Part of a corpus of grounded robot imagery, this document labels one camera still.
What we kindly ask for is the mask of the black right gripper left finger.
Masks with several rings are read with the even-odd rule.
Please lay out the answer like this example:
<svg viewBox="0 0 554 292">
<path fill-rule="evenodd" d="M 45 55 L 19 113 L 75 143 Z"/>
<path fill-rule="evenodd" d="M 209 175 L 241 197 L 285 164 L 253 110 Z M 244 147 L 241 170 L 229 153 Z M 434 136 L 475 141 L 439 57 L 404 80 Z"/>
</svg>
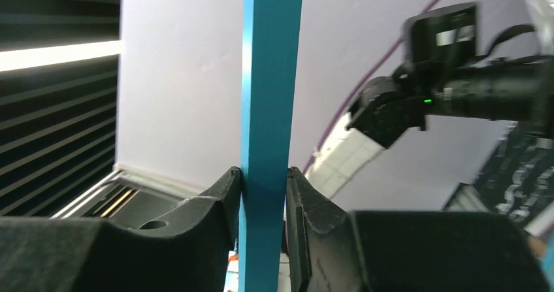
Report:
<svg viewBox="0 0 554 292">
<path fill-rule="evenodd" d="M 241 173 L 141 225 L 101 218 L 2 218 L 2 291 L 223 291 Z"/>
</svg>

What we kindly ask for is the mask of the blue wooden picture frame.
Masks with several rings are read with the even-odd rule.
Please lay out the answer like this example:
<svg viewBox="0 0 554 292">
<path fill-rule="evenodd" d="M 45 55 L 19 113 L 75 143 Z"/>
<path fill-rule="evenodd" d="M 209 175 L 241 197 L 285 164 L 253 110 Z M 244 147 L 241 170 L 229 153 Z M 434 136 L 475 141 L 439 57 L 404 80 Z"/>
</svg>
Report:
<svg viewBox="0 0 554 292">
<path fill-rule="evenodd" d="M 276 291 L 302 0 L 244 0 L 240 291 Z"/>
</svg>

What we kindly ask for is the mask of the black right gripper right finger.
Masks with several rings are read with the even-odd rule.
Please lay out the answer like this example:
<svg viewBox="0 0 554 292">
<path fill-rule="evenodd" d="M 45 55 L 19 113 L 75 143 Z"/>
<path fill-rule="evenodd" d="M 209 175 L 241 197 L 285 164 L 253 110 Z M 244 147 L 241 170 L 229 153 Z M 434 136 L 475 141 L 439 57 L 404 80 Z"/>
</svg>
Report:
<svg viewBox="0 0 554 292">
<path fill-rule="evenodd" d="M 479 211 L 346 212 L 287 174 L 292 291 L 549 291 L 517 227 Z"/>
</svg>

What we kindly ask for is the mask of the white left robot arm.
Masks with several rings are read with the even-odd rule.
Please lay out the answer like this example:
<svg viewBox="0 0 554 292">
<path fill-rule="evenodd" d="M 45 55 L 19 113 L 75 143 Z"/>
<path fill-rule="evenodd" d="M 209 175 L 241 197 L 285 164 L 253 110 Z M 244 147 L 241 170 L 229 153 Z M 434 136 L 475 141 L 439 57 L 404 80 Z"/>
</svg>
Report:
<svg viewBox="0 0 554 292">
<path fill-rule="evenodd" d="M 478 53 L 478 4 L 437 7 L 408 18 L 389 76 L 368 73 L 335 114 L 304 175 L 334 197 L 428 115 L 529 122 L 541 148 L 553 145 L 553 0 L 525 0 L 531 21 L 500 32 Z"/>
</svg>

